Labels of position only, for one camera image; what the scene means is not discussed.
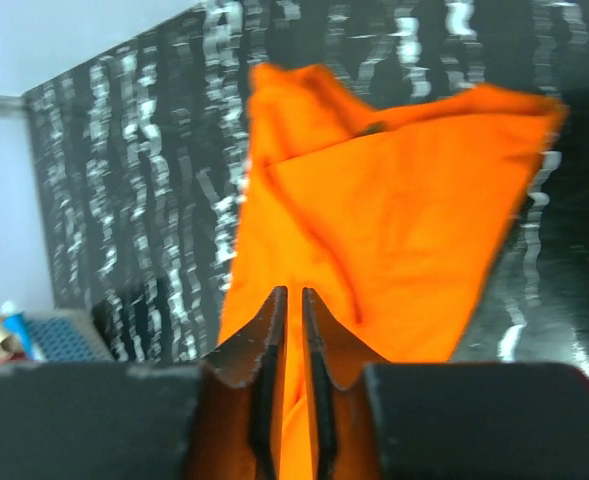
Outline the orange t shirt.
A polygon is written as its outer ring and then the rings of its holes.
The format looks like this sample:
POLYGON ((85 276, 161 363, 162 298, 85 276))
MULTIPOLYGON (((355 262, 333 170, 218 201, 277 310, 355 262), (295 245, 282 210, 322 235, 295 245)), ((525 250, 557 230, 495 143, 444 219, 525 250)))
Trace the orange t shirt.
POLYGON ((279 475, 313 475, 302 291, 392 362, 448 360, 567 110, 481 84, 377 110, 330 70, 252 69, 249 160, 228 339, 288 290, 279 475))

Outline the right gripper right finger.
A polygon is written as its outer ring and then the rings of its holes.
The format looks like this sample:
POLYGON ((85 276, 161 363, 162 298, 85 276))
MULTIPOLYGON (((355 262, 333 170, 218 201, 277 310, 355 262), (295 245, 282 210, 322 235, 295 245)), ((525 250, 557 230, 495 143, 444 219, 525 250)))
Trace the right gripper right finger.
POLYGON ((391 363, 302 296, 317 479, 589 479, 589 379, 561 363, 391 363))

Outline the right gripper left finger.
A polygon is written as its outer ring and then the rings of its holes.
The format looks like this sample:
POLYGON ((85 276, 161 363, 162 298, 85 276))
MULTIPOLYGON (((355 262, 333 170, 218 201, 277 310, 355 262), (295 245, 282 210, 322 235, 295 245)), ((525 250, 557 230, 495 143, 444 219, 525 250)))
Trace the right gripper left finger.
POLYGON ((0 366, 0 479, 274 479, 287 291, 197 362, 0 366))

